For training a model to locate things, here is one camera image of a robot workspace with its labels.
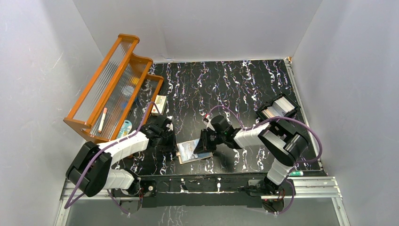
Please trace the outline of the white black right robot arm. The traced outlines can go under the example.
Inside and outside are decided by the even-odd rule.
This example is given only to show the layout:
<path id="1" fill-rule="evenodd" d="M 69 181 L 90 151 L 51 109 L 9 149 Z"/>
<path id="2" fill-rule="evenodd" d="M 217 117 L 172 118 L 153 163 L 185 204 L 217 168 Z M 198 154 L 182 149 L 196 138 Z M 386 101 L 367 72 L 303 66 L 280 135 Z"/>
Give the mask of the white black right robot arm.
<path id="1" fill-rule="evenodd" d="M 222 115 L 206 119 L 206 129 L 200 134 L 194 154 L 214 152 L 217 145 L 231 149 L 264 146 L 274 156 L 271 169 L 265 178 L 265 190 L 277 195 L 283 190 L 283 181 L 309 146 L 309 141 L 291 122 L 293 119 L 276 116 L 253 128 L 234 128 Z"/>

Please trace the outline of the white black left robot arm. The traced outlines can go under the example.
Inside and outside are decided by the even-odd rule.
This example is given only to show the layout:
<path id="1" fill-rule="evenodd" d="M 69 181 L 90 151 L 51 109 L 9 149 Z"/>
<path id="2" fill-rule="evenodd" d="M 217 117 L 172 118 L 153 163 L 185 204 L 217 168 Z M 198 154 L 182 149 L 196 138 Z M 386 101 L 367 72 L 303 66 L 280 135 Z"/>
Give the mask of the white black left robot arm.
<path id="1" fill-rule="evenodd" d="M 135 196 L 141 190 L 141 178 L 129 169 L 112 169 L 112 166 L 148 149 L 176 151 L 172 116 L 159 115 L 138 131 L 106 143 L 86 142 L 66 171 L 66 178 L 88 197 L 103 189 L 121 189 Z"/>

